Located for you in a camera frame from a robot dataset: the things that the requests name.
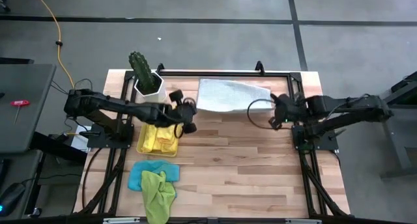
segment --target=red screwdriver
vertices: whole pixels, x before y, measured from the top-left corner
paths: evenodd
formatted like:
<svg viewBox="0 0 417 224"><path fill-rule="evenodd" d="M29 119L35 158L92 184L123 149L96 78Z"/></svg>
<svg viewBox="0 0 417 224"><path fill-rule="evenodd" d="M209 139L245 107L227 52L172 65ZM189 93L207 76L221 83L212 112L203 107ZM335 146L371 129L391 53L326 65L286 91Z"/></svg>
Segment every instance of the red screwdriver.
<svg viewBox="0 0 417 224"><path fill-rule="evenodd" d="M21 106L27 106L29 104L31 104L29 101L27 100L16 100L10 103L12 106L18 106L18 112L16 113L16 116L14 117L14 124L16 124L16 121L18 120L18 115L19 115L19 111L20 111L20 107Z"/></svg>

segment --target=orange cable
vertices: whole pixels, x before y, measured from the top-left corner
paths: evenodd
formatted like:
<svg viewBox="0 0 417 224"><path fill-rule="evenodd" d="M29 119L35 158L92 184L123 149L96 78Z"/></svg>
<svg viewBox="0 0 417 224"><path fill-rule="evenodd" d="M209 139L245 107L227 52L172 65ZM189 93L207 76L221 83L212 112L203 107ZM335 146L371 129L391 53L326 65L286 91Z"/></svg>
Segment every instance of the orange cable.
<svg viewBox="0 0 417 224"><path fill-rule="evenodd" d="M57 45L58 45L58 63L61 65L61 67L63 68L64 72L68 76L68 79L71 82L71 86L74 89L75 88L75 85L74 85L74 82L72 81L72 77L71 77L70 73L66 70L63 62L61 61L61 46L62 46L62 42L61 42L61 28L59 27L57 18L55 18L55 16L53 15L53 12L48 7L48 5L45 3L45 1L44 0L40 0L40 1L45 5L46 9L50 12L50 14L51 14L51 16L52 16L55 24L57 25L57 28L58 28L58 42L57 42Z"/></svg>

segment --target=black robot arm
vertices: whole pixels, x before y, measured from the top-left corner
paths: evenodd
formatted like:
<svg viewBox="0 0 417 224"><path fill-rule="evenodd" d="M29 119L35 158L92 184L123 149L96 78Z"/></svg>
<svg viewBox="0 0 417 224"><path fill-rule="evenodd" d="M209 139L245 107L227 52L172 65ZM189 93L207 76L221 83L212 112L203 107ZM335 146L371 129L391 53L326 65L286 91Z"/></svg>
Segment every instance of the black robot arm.
<svg viewBox="0 0 417 224"><path fill-rule="evenodd" d="M392 116L388 105L379 98L364 94L359 98L334 99L329 96L312 96L296 102L286 94L271 94L276 108L270 124L279 129L282 122L301 122L304 139L320 137L324 133L361 121L382 122ZM343 113L329 119L333 113Z"/></svg>
<svg viewBox="0 0 417 224"><path fill-rule="evenodd" d="M184 124L184 133L194 132L196 128L192 120L197 113L194 100L186 98L191 101L182 102L180 90L172 92L169 96L177 103L175 109L171 107L171 104L148 102L135 104L128 100L105 96L90 89L70 90L64 111L70 117L86 117L109 133L117 132L117 121L110 119L100 110L133 115L140 121L156 127Z"/></svg>

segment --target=gray floor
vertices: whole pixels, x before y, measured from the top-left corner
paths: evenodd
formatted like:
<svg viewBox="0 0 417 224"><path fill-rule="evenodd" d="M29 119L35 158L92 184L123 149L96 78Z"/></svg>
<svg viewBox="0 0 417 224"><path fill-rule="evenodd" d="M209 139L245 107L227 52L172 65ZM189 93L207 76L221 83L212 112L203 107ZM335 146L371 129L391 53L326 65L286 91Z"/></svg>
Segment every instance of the gray floor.
<svg viewBox="0 0 417 224"><path fill-rule="evenodd" d="M288 0L45 0L60 16L290 20ZM295 0L300 20L416 21L416 0ZM13 13L47 16L38 0L10 0ZM62 59L73 78L103 88L109 68L127 68L132 50L153 67L300 70L292 25L186 23L61 23ZM308 70L318 71L325 94L379 94L416 71L417 27L301 26ZM0 57L56 61L52 22L0 21ZM69 83L62 71L55 81ZM51 90L38 130L65 130L65 96ZM417 220L417 179L381 181L396 167L379 124L347 128L339 138L341 169L352 214Z"/></svg>

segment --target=white cloth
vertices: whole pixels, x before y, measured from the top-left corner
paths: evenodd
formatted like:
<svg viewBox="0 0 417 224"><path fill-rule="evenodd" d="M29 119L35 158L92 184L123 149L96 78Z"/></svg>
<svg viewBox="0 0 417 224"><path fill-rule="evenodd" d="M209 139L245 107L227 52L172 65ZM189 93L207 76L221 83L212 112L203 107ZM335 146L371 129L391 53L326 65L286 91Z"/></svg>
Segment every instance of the white cloth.
<svg viewBox="0 0 417 224"><path fill-rule="evenodd" d="M197 108L215 112L246 112L251 102L257 99L270 99L270 90L237 81L221 79L200 79ZM252 111L270 111L270 102L254 103Z"/></svg>

